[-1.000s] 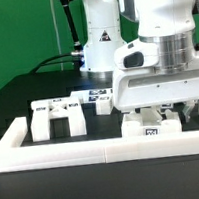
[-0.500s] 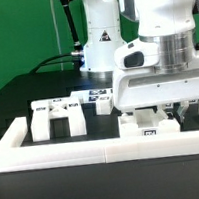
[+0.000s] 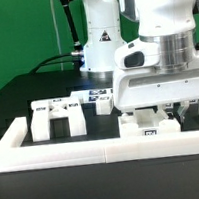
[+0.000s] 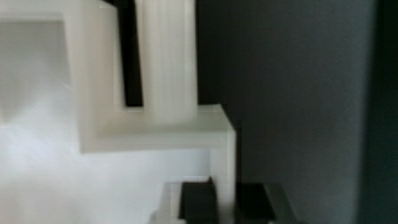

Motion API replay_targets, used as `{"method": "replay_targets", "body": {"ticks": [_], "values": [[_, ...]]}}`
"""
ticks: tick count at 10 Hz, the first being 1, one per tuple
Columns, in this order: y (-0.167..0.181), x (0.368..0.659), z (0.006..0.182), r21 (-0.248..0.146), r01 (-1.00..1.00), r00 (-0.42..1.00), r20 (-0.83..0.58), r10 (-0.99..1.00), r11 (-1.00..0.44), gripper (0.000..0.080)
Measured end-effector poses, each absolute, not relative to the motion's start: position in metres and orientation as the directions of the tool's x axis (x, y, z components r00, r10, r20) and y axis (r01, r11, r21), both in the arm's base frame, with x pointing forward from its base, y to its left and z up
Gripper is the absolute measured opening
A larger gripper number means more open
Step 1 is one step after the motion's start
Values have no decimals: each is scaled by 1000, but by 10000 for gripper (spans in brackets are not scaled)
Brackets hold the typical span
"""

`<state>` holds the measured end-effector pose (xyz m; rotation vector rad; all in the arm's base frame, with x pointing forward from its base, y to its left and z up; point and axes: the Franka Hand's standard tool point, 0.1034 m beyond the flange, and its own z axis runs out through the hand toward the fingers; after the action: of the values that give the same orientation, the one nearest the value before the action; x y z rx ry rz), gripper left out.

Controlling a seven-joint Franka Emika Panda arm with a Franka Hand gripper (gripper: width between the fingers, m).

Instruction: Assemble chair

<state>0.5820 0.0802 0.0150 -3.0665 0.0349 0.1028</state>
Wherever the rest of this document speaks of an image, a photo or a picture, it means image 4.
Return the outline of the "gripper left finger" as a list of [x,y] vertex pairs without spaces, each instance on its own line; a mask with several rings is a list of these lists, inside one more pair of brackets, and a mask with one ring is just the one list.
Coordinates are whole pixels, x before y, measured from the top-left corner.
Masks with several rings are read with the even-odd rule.
[[184,182],[180,186],[177,218],[186,224],[218,224],[212,180]]

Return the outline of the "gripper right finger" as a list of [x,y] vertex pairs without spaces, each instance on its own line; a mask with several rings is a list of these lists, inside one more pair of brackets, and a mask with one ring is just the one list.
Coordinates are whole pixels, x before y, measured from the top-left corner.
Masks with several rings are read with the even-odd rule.
[[237,184],[234,224],[296,224],[296,216],[278,184]]

